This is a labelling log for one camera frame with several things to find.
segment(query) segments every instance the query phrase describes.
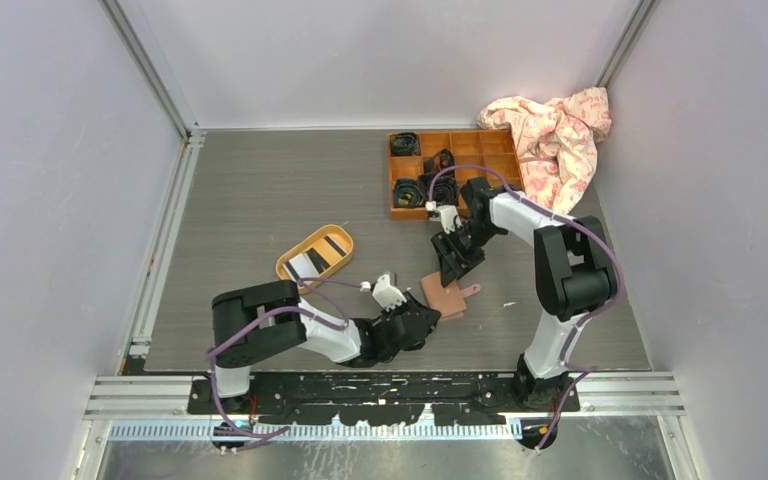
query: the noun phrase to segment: small white object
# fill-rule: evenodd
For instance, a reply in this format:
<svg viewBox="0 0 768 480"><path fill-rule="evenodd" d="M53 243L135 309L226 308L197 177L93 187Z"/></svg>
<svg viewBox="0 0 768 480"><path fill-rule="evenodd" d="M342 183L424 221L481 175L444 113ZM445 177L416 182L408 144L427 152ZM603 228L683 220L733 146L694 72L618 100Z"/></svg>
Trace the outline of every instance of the small white object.
<svg viewBox="0 0 768 480"><path fill-rule="evenodd" d="M236 397L249 391L251 366L240 368L216 367L216 387L219 398Z"/></svg>
<svg viewBox="0 0 768 480"><path fill-rule="evenodd" d="M454 205L443 205L437 211L440 213L440 224L443 226L444 232L452 233L462 225L458 208Z"/></svg>
<svg viewBox="0 0 768 480"><path fill-rule="evenodd" d="M316 271L316 267L313 266L313 262L310 261L310 257L307 256L307 253L303 252L296 255L291 258L288 263L292 265L298 275L298 277L293 276L290 269L287 268L287 265L285 264L284 270L293 280L296 280L296 278L316 278L319 276L319 272Z"/></svg>
<svg viewBox="0 0 768 480"><path fill-rule="evenodd" d="M372 288L372 298L381 305L384 310L390 311L407 302L405 295L395 285L393 285L393 275L385 272L378 277L375 286Z"/></svg>

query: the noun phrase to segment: metal extrusion bar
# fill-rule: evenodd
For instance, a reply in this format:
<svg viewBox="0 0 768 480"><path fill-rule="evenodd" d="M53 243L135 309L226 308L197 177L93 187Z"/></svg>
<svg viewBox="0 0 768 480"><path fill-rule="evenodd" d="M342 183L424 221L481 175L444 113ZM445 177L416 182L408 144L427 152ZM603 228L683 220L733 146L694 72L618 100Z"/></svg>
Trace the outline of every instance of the metal extrusion bar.
<svg viewBox="0 0 768 480"><path fill-rule="evenodd" d="M99 377L87 404L85 419L165 420L210 419L187 415L192 382L200 377ZM600 372L578 385L581 411L565 417L684 415L672 374L662 372ZM544 412L503 413L508 419L546 418ZM243 416L232 416L244 419ZM430 406L423 418L433 419Z"/></svg>
<svg viewBox="0 0 768 480"><path fill-rule="evenodd" d="M658 417L675 478L699 480L699 471L687 444L687 433L682 426L684 421L685 418L679 417Z"/></svg>
<svg viewBox="0 0 768 480"><path fill-rule="evenodd" d="M178 230L184 216L187 196L195 175L196 164L204 145L204 134L194 132L178 163L172 187L165 202L165 210L155 240L152 268L144 277L140 297L134 312L133 330L128 355L141 356L148 353L151 332L157 318L157 309L166 284L166 276L172 262L172 252L178 238Z"/></svg>
<svg viewBox="0 0 768 480"><path fill-rule="evenodd" d="M111 438L112 423L108 420L85 420L81 427L84 438L78 460L75 462L75 471L72 472L72 479L95 480L101 470L107 441Z"/></svg>
<svg viewBox="0 0 768 480"><path fill-rule="evenodd" d="M157 101L160 102L161 107L166 112L166 116L169 117L169 121L175 127L178 135L181 138L187 138L188 128L181 117L178 108L175 106L175 102L169 96L166 87L163 85L163 81L160 79L160 75L157 73L157 69L151 62L143 44L137 37L137 33L134 31L131 22L128 21L128 17L119 5L118 0L99 0L99 3L107 12L122 40L125 42L125 46L131 53L134 62L143 74L143 77L148 82L149 88L154 93Z"/></svg>
<svg viewBox="0 0 768 480"><path fill-rule="evenodd" d="M660 0L639 0L625 30L620 35L620 40L617 42L611 58L608 59L608 63L602 69L602 73L596 81L596 86L606 88L610 86L617 73L619 73L625 59L628 58L628 55L634 48L635 43L637 43L638 38L640 38L640 33L646 27L649 17L655 11L655 7L658 6L659 2Z"/></svg>
<svg viewBox="0 0 768 480"><path fill-rule="evenodd" d="M213 435L214 427L221 422L216 420L122 420L116 421L110 433L110 441L205 441L221 438L223 440L246 440L244 437ZM278 425L256 425L255 432L270 433L281 428ZM314 441L416 441L416 440L508 440L511 436L522 435L519 422L509 421L504 425L452 425L435 426L433 418L421 418L412 425L390 425L370 427L365 424L347 426L333 425L292 425L290 429L275 437L279 442L314 442Z"/></svg>

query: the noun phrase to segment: wooden organizer tray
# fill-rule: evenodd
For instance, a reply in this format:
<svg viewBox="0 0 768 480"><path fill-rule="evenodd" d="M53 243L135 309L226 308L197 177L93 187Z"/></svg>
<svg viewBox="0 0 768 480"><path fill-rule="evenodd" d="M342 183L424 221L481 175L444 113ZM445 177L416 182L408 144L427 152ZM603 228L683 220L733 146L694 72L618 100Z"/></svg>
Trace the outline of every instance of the wooden organizer tray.
<svg viewBox="0 0 768 480"><path fill-rule="evenodd" d="M412 178L416 180L422 173L422 164L433 157L437 152L448 148L455 156L455 165L481 165L492 168L504 175L505 180L512 186L522 188L519 176L519 164L517 162L514 141L509 130L453 130L436 132L417 132L419 135L420 155L411 157L394 157L390 152L390 137L387 135L387 150L389 156L389 182L387 194L390 204L390 218L393 220L427 220L425 206L418 208L396 208L393 206L393 184L399 178ZM455 170L455 179L458 188L464 186L466 181L475 177L487 177L490 185L496 187L502 183L493 175L474 168L458 168ZM458 195L458 213L467 214L463 198Z"/></svg>

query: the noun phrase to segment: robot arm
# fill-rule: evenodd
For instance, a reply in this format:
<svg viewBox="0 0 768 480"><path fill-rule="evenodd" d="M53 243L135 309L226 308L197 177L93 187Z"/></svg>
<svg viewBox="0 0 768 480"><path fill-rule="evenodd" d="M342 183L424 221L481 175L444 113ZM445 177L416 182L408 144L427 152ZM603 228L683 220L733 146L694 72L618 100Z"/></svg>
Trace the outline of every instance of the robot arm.
<svg viewBox="0 0 768 480"><path fill-rule="evenodd" d="M527 403L529 396L554 391L566 380L566 361L575 343L570 333L581 317L616 295L616 273L588 237L534 211L503 188L492 188L486 178L467 181L461 193L470 212L467 220L457 216L454 206L427 207L439 214L443 226L431 239L443 286L478 266L484 260L484 245L497 234L512 232L534 248L536 290L544 311L515 376L518 398ZM604 238L596 218L564 218ZM571 256L581 261L573 263Z"/></svg>
<svg viewBox="0 0 768 480"><path fill-rule="evenodd" d="M402 350L418 350L434 331L440 312L395 286L395 276L381 275L370 286L381 313L372 319L342 319L322 312L300 298L290 280L279 280L224 293L213 299L213 333L220 345L261 314L294 306L310 314L283 313L216 357L220 398L244 395L249 390L251 366L293 347L324 355L334 363L368 368L390 362Z"/></svg>

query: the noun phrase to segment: black cable coil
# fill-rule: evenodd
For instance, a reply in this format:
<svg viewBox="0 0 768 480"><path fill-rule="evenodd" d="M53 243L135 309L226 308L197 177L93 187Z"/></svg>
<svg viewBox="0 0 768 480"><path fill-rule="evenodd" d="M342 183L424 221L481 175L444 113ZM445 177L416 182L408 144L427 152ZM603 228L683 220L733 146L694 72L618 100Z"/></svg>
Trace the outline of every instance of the black cable coil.
<svg viewBox="0 0 768 480"><path fill-rule="evenodd" d="M455 164L455 156L452 152L444 148L437 152L433 157L429 158L422 164L422 169L425 171L419 176L419 184L422 187L422 191L428 192L428 188L431 186L431 180L437 173L444 169L451 167ZM440 205L457 205L458 204L458 182L455 179L455 172L450 171L440 175L437 179L437 183L434 184L434 191L431 192L431 200L437 202Z"/></svg>
<svg viewBox="0 0 768 480"><path fill-rule="evenodd" d="M425 203L425 195L419 182L412 178L400 178L393 184L393 206L395 208L417 208Z"/></svg>
<svg viewBox="0 0 768 480"><path fill-rule="evenodd" d="M419 151L419 136L413 132L397 133L390 137L390 154L394 157L416 157Z"/></svg>
<svg viewBox="0 0 768 480"><path fill-rule="evenodd" d="M431 182L431 178L434 178L434 174L430 175L428 182ZM434 184L434 191L431 192L431 199L439 205L457 205L458 204L458 181L455 177L446 174L440 175L437 179L437 183Z"/></svg>

